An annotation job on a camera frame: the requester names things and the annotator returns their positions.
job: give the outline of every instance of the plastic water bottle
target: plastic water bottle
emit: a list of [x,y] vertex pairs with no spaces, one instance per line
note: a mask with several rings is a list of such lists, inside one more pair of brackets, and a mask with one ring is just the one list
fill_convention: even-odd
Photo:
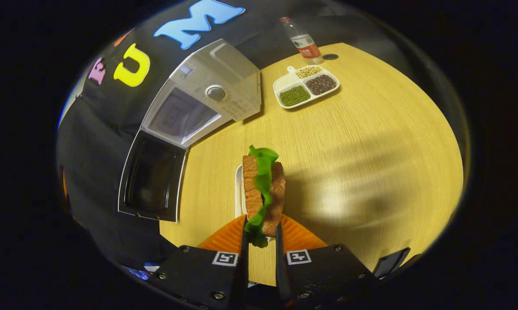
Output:
[[318,65],[324,61],[318,47],[305,29],[287,16],[281,17],[280,21],[293,45],[297,47],[309,65]]

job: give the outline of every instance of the letter m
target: letter m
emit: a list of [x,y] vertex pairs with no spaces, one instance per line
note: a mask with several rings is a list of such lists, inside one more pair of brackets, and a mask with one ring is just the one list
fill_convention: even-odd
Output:
[[171,20],[154,33],[154,37],[165,35],[181,43],[181,49],[191,47],[200,39],[199,34],[188,34],[185,31],[210,31],[211,26],[206,16],[211,16],[213,23],[223,24],[242,14],[244,8],[235,8],[215,0],[201,0],[190,6],[190,18]]

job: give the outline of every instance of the black coaster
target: black coaster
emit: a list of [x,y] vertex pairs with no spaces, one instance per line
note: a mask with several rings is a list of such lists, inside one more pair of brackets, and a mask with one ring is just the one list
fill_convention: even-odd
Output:
[[339,56],[336,55],[336,54],[327,54],[327,55],[324,55],[322,58],[326,59],[326,60],[334,60],[334,59],[337,59]]

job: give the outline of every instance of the lettuce leaf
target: lettuce leaf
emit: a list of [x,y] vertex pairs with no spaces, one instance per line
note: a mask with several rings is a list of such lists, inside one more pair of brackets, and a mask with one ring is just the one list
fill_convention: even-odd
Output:
[[250,152],[247,155],[253,156],[257,160],[257,176],[253,179],[253,185],[261,192],[263,206],[247,222],[244,231],[249,233],[253,245],[264,248],[267,246],[267,237],[263,235],[263,223],[267,215],[267,207],[273,200],[271,196],[272,165],[278,159],[278,154],[271,149],[256,149],[251,145]]

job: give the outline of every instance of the sectioned plate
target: sectioned plate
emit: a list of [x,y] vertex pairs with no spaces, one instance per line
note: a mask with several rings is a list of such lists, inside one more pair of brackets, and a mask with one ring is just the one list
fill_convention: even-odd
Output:
[[[312,76],[310,77],[306,77],[304,79],[301,79],[297,76],[297,74],[295,74],[296,71],[299,71],[301,69],[304,69],[304,68],[308,68],[308,67],[318,67],[320,69],[322,69],[321,72],[319,73],[316,73],[316,74],[313,74]],[[327,75],[329,77],[331,77],[335,82],[336,82],[336,87],[332,88],[331,90],[328,90],[327,92],[324,92],[318,96],[312,94],[311,90],[309,90],[309,87],[307,87],[307,85],[305,84],[307,81],[311,80],[311,79],[314,79],[314,78],[317,78],[321,75]],[[284,106],[280,100],[280,93],[281,92],[285,92],[286,90],[290,90],[294,87],[297,87],[297,86],[303,86],[306,91],[310,94],[311,98],[308,98],[307,100],[303,101],[303,102],[299,102],[298,104],[295,104],[293,106]],[[288,74],[285,75],[285,76],[282,76],[281,78],[277,79],[273,85],[272,85],[272,89],[275,91],[275,95],[276,95],[276,100],[278,100],[278,104],[282,107],[282,108],[285,108],[285,109],[293,109],[293,108],[297,108],[298,106],[300,105],[304,105],[306,104],[307,102],[310,102],[310,101],[313,101],[315,100],[316,98],[320,98],[322,96],[325,96],[325,95],[328,95],[330,94],[331,92],[334,92],[335,90],[337,90],[338,88],[340,88],[340,80],[338,80],[330,71],[322,68],[321,66],[319,65],[306,65],[305,67],[302,67],[302,68],[299,68],[299,69],[294,69],[294,67],[292,66],[289,66],[288,67]]]
[[[243,176],[243,167],[242,165],[239,165],[236,169],[235,174],[235,184],[234,184],[234,205],[235,205],[235,212],[234,212],[234,218],[237,218],[238,216],[241,216],[242,214],[247,214],[246,208],[243,207],[242,204],[242,176]],[[273,237],[267,237],[267,241],[270,242],[274,240]]]

